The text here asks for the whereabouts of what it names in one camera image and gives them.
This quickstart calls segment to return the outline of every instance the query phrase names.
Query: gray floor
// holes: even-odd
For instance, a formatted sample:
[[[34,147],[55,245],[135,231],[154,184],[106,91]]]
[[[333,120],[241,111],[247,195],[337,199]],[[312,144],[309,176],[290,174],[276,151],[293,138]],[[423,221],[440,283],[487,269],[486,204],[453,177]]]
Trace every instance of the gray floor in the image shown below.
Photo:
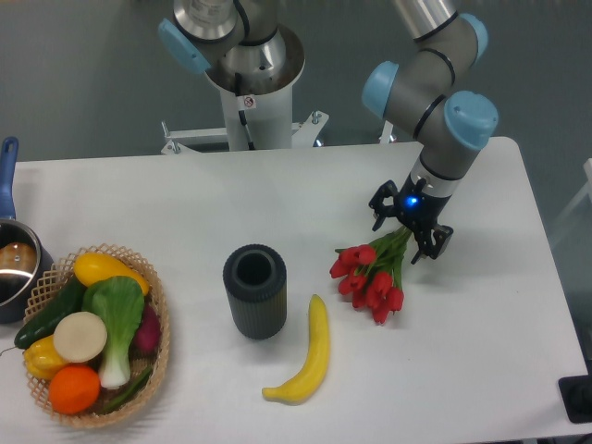
[[[20,160],[158,155],[162,119],[171,130],[222,127],[216,91],[172,62],[157,40],[171,4],[0,1],[0,138],[19,137]],[[519,143],[550,230],[584,185],[582,164],[592,157],[592,2],[466,0],[459,6],[481,18],[490,37],[459,86],[497,105],[498,135]],[[364,82],[378,63],[404,63],[414,53],[391,2],[280,0],[280,17],[306,52],[294,118],[321,109],[331,116],[327,144],[376,142],[382,122],[361,104]],[[554,250],[579,327],[592,324],[590,206],[578,211],[574,230]]]

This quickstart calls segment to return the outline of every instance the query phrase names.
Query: blue light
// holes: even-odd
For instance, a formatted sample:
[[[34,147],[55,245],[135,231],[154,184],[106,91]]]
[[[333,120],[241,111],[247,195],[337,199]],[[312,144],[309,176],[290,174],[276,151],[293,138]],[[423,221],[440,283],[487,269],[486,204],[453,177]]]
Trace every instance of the blue light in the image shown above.
[[[409,196],[405,199],[405,206],[407,206],[407,208],[413,208],[417,204],[419,204],[419,199],[415,196]]]

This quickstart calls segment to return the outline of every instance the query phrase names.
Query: yellow banana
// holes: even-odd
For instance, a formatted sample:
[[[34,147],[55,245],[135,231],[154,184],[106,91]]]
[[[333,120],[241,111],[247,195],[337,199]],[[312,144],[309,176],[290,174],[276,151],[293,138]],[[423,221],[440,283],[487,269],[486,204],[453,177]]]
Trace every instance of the yellow banana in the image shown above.
[[[308,328],[308,355],[301,371],[279,387],[264,388],[262,393],[266,400],[301,403],[315,393],[323,382],[331,347],[327,308],[317,294],[313,295],[308,307]]]

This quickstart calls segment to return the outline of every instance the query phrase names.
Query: red tulip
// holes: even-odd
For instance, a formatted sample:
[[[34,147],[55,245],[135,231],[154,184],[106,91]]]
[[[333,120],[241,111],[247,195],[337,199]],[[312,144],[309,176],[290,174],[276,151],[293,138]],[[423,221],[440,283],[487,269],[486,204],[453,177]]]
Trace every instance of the red tulip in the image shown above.
[[[378,322],[378,324],[384,324],[389,313],[389,306],[386,302],[381,302],[377,308],[372,310],[372,317],[374,317],[375,322]]]
[[[390,275],[390,273],[387,273],[386,271],[379,271],[375,274],[370,286],[378,294],[384,296],[392,287],[392,276]]]
[[[335,264],[333,264],[333,266],[329,270],[329,275],[331,275],[331,277],[334,279],[342,278],[344,276],[349,275],[351,271],[352,268],[350,266],[343,264],[343,262],[341,262],[341,260],[338,259],[337,261],[335,261]]]
[[[403,299],[405,295],[401,289],[392,288],[387,293],[387,306],[393,312],[398,312],[403,308]]]
[[[355,275],[350,273],[346,276],[338,285],[337,290],[343,296],[350,294],[353,291],[361,290],[364,288],[367,277],[364,275]]]
[[[366,290],[366,305],[372,310],[378,307],[380,302],[382,301],[382,296],[378,294],[378,292],[370,285]]]
[[[339,253],[339,260],[346,266],[358,265],[358,247],[350,247]]]
[[[366,306],[366,297],[362,290],[356,290],[351,298],[351,306],[356,310]]]
[[[357,261],[360,265],[370,265],[376,260],[376,250],[370,245],[360,245],[357,252]]]

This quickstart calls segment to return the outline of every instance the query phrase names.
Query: orange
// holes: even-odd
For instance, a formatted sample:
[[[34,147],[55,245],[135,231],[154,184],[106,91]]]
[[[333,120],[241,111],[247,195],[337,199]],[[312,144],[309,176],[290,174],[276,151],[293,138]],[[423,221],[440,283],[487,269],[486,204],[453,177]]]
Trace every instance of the orange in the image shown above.
[[[55,412],[80,413],[99,397],[101,381],[88,365],[67,365],[49,384],[49,401]]]

